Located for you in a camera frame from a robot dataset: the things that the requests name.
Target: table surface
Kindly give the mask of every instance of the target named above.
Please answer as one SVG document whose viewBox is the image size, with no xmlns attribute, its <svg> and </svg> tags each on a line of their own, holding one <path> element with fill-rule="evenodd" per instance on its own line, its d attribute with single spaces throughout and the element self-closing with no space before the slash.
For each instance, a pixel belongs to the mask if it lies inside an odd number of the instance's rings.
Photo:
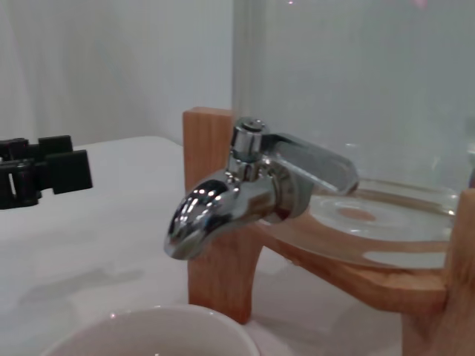
<svg viewBox="0 0 475 356">
<path fill-rule="evenodd" d="M 111 313 L 186 303 L 163 240 L 183 197 L 182 148 L 158 137 L 87 145 L 94 189 L 0 211 L 0 355 L 39 355 Z M 400 321 L 264 249 L 246 326 L 264 355 L 399 356 Z"/>
</svg>

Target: wooden base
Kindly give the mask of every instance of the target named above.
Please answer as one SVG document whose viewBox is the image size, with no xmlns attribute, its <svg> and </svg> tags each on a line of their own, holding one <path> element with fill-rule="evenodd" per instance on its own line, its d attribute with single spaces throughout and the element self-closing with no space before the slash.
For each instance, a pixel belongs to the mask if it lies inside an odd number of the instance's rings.
<svg viewBox="0 0 475 356">
<path fill-rule="evenodd" d="M 183 120 L 186 186 L 225 166 L 229 111 L 196 108 Z M 321 257 L 252 225 L 224 234 L 189 262 L 189 302 L 245 323 L 263 246 L 376 308 L 402 314 L 404 356 L 475 355 L 475 190 L 462 194 L 445 270 L 362 267 Z M 299 234 L 298 226 L 293 226 Z"/>
</svg>

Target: white curtain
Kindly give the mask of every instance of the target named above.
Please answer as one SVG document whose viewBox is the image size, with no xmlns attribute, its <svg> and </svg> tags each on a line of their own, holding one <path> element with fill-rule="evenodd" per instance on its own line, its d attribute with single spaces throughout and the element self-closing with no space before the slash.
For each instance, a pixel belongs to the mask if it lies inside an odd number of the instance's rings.
<svg viewBox="0 0 475 356">
<path fill-rule="evenodd" d="M 0 136 L 181 140 L 229 108 L 232 0 L 0 0 Z"/>
</svg>

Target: cup rim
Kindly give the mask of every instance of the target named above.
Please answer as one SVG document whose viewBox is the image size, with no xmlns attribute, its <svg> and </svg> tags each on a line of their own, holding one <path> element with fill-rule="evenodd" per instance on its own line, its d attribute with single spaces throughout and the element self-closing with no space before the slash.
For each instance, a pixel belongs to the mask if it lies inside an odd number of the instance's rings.
<svg viewBox="0 0 475 356">
<path fill-rule="evenodd" d="M 140 309 L 131 309 L 131 310 L 126 310 L 126 311 L 118 311 L 118 312 L 111 312 L 110 315 L 113 317 L 102 317 L 92 323 L 89 323 L 86 326 L 78 328 L 76 331 L 71 332 L 69 335 L 66 337 L 56 341 L 52 346 L 50 346 L 49 349 L 41 353 L 41 356 L 53 356 L 53 353 L 63 344 L 67 343 L 68 341 L 72 340 L 75 338 L 77 335 L 86 332 L 89 329 L 95 328 L 97 326 L 100 326 L 103 323 L 108 322 L 111 318 L 114 320 L 121 319 L 122 317 L 126 317 L 130 314 L 139 314 L 143 312 L 149 312 L 153 310 L 169 310 L 169 311 L 180 311 L 180 312 L 188 312 L 192 314 L 201 314 L 205 315 L 206 317 L 213 317 L 214 319 L 218 320 L 222 324 L 227 325 L 229 328 L 232 329 L 232 331 L 236 334 L 237 337 L 240 338 L 241 341 L 244 342 L 246 345 L 246 348 L 248 349 L 249 356 L 261 356 L 261 353 L 259 352 L 259 349 L 255 343 L 255 341 L 251 338 L 251 336 L 246 332 L 245 328 L 240 325 L 238 322 L 234 321 L 230 317 L 227 317 L 226 315 L 206 308 L 204 306 L 194 306 L 191 304 L 171 304 L 171 305 L 159 305 L 159 306 L 153 306 L 151 308 L 140 308 Z"/>
</svg>

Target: metal faucet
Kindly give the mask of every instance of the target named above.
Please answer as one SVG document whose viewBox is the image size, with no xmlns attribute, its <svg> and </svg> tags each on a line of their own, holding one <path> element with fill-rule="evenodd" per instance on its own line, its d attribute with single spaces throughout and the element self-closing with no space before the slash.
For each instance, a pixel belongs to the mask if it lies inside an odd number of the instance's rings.
<svg viewBox="0 0 475 356">
<path fill-rule="evenodd" d="M 223 231 L 261 219 L 279 223 L 302 215 L 314 185 L 345 195 L 358 181 L 348 159 L 290 135 L 271 134 L 258 119 L 239 119 L 226 169 L 198 184 L 180 203 L 165 251 L 189 260 Z"/>
</svg>

